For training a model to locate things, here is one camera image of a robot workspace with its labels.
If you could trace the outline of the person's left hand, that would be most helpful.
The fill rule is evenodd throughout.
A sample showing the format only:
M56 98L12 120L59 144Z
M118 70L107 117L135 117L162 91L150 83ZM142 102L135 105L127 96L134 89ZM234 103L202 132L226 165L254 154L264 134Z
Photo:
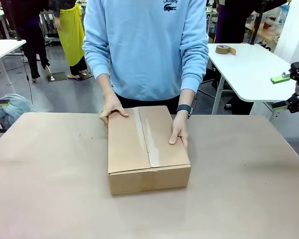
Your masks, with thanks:
M170 145L175 145L178 138L181 139L184 148L188 151L188 132L187 132L187 117L188 112L179 111L172 123L172 134L169 139Z

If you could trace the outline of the person's right hand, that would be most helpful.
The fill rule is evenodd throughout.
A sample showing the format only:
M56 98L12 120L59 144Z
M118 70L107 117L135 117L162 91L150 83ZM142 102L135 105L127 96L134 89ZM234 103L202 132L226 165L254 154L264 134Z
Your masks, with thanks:
M112 112L118 112L121 116L126 118L129 116L114 92L106 93L104 95L104 100L105 102L100 114L100 119L105 125L108 125L109 115Z

